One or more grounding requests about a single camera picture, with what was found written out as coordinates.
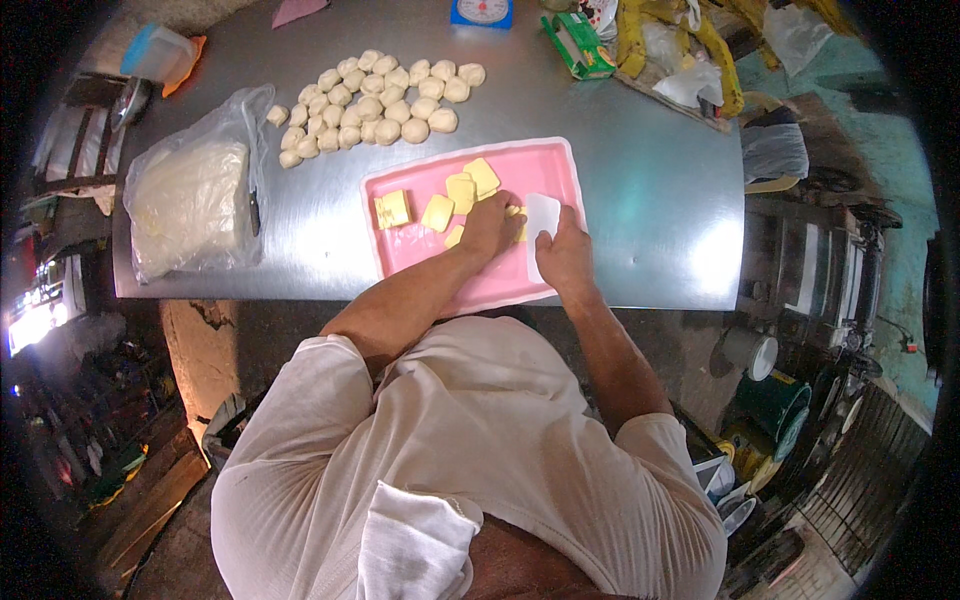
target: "person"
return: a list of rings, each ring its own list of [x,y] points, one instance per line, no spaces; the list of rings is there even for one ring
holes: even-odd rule
[[[528,326],[431,326],[513,243],[510,199],[475,204],[457,246],[361,294],[280,371],[211,498],[233,597],[714,597],[722,523],[572,208],[536,259],[603,423]]]

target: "metal rack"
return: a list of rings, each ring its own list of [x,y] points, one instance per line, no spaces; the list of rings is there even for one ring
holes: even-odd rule
[[[821,483],[799,507],[853,576],[893,531],[928,436],[874,384]]]

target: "dough ball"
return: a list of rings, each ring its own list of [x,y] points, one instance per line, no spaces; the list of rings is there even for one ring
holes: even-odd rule
[[[360,128],[353,126],[340,128],[340,133],[337,135],[337,143],[340,144],[343,150],[353,148],[360,143]]]
[[[426,121],[439,107],[440,103],[433,98],[418,98],[417,101],[410,106],[410,115],[421,121]]]
[[[317,86],[321,92],[326,94],[326,92],[333,89],[333,86],[338,84],[341,79],[343,78],[340,77],[340,73],[337,73],[337,69],[326,69],[317,80]]]
[[[457,129],[457,113],[453,108],[439,108],[426,122],[435,132],[453,133]]]
[[[470,85],[462,78],[454,75],[446,82],[444,98],[450,102],[464,102],[470,97]]]
[[[373,70],[373,64],[382,58],[383,53],[379,50],[367,50],[360,55],[360,60],[357,61],[357,68],[370,73]]]
[[[394,102],[383,111],[383,116],[385,116],[387,119],[397,121],[400,125],[402,125],[406,123],[408,119],[410,119],[410,105],[408,105],[404,100]]]
[[[399,85],[387,85],[387,88],[383,90],[382,94],[380,94],[380,104],[388,107],[394,102],[403,100],[403,96],[406,93],[407,90]]]
[[[281,105],[273,105],[273,107],[267,111],[267,120],[277,127],[283,125],[283,122],[287,120],[288,116],[290,116],[290,111],[287,110],[287,107],[282,107]]]
[[[420,144],[430,134],[430,127],[422,119],[410,119],[400,128],[403,139],[411,144]]]
[[[300,158],[313,158],[320,153],[320,148],[317,147],[317,138],[313,135],[307,135],[297,142],[294,150],[300,155]]]
[[[353,92],[347,89],[343,84],[336,84],[326,94],[326,99],[330,101],[331,105],[340,105],[345,107],[350,104],[350,100],[353,100]]]
[[[298,104],[290,110],[290,127],[303,127],[309,118],[310,114],[306,111],[306,106]]]
[[[470,87],[476,87],[487,79],[487,69],[483,68],[482,64],[470,62],[461,64],[460,68],[457,69],[457,75],[463,78]]]
[[[389,146],[400,137],[400,124],[393,119],[384,119],[376,124],[373,137],[377,144]]]
[[[363,120],[360,118],[360,113],[358,112],[356,105],[352,107],[347,107],[344,110],[344,116],[340,118],[340,128],[344,127],[360,127],[360,124],[363,123]]]
[[[445,87],[446,83],[444,83],[444,80],[433,76],[428,77],[420,82],[420,96],[440,100],[444,96]]]
[[[302,105],[310,104],[310,101],[313,100],[314,96],[317,94],[322,94],[320,91],[320,86],[317,84],[310,84],[300,91],[300,96],[297,96],[297,102]]]
[[[410,87],[410,74],[407,73],[405,68],[399,66],[390,73],[384,75],[383,81],[386,83],[386,85],[396,85],[397,87],[406,89],[407,87]]]
[[[344,118],[344,108],[339,105],[330,105],[324,108],[324,123],[329,128],[340,127],[340,119]]]
[[[362,139],[365,144],[376,143],[376,124],[382,120],[383,117],[378,116],[372,121],[364,121],[363,125],[360,126],[360,139]]]
[[[364,96],[357,103],[357,115],[362,121],[375,121],[383,112],[383,105],[376,98]]]
[[[310,104],[306,108],[307,114],[312,117],[322,114],[324,108],[330,106],[330,101],[326,99],[326,94],[322,93],[318,96],[315,96],[313,100],[310,101]]]
[[[347,73],[347,76],[344,77],[343,87],[345,87],[351,93],[359,91],[360,84],[363,83],[365,77],[367,77],[367,74],[360,69],[357,69],[356,71],[350,71]]]
[[[284,169],[296,167],[303,162],[303,157],[296,150],[284,150],[280,153],[280,166]]]
[[[373,72],[377,75],[383,76],[396,69],[397,65],[399,65],[399,62],[397,62],[394,57],[388,54],[387,56],[376,60],[376,62],[373,64]]]
[[[356,57],[350,57],[349,59],[343,59],[337,64],[337,73],[340,74],[340,77],[346,79],[347,75],[350,74],[350,71],[356,71],[357,62],[359,61]]]
[[[317,146],[323,153],[337,152],[340,149],[340,130],[331,127],[317,138]]]
[[[382,75],[368,75],[360,83],[360,91],[366,95],[379,94],[386,85],[383,82]]]
[[[414,62],[414,65],[410,67],[410,85],[417,87],[420,85],[420,82],[430,77],[430,61],[427,59],[420,59],[417,62]]]
[[[324,117],[320,114],[310,117],[310,120],[306,122],[307,135],[320,135],[325,129],[326,123],[324,123]]]
[[[449,79],[456,74],[457,65],[454,64],[453,60],[438,60],[437,64],[433,65],[433,68],[430,69],[430,75],[442,79],[445,82],[449,81]]]
[[[288,128],[283,133],[283,137],[280,138],[280,150],[291,150],[304,137],[306,137],[306,132],[303,127]]]

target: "hand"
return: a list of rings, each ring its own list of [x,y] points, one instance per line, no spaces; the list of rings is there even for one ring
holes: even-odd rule
[[[596,292],[590,236],[580,230],[572,206],[561,206],[552,240],[546,231],[537,235],[537,268],[564,305]]]
[[[454,248],[475,257],[480,267],[510,248],[517,232],[527,222],[526,215],[507,217],[511,197],[510,192],[501,190],[474,204],[467,215],[463,237]]]

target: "scale dial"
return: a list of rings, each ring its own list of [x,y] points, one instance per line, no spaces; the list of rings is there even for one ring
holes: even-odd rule
[[[464,19],[482,25],[503,20],[509,10],[508,0],[457,0],[457,12]]]

